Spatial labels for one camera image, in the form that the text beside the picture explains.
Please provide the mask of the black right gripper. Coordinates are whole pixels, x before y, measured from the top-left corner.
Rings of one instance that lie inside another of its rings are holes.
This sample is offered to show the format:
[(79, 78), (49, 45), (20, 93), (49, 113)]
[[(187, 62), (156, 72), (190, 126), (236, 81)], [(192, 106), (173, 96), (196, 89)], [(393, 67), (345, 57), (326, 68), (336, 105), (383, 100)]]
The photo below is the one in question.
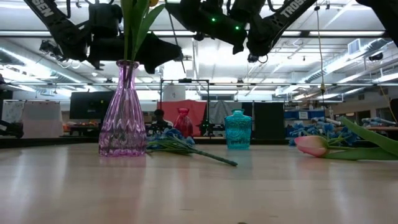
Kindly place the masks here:
[(166, 10), (187, 30), (194, 32), (193, 38), (202, 41), (205, 36), (219, 39), (233, 46), (233, 55), (244, 50), (247, 36), (244, 23), (223, 13), (223, 1), (189, 0), (166, 4)]

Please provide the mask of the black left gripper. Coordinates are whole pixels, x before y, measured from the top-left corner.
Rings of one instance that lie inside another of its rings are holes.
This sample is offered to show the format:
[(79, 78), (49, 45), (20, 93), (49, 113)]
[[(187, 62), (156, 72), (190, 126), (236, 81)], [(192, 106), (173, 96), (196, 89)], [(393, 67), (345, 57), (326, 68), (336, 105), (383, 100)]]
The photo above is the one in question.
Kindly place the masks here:
[[(121, 7), (113, 2), (88, 2), (88, 5), (89, 18), (86, 28), (91, 40), (88, 44), (90, 52), (87, 61), (96, 70), (102, 70), (100, 61), (111, 61), (108, 52), (120, 41), (119, 24), (123, 12)], [(144, 66), (147, 73), (154, 74), (158, 66), (179, 58), (181, 54), (181, 47), (159, 39), (154, 33), (148, 33), (137, 53), (137, 61)]]

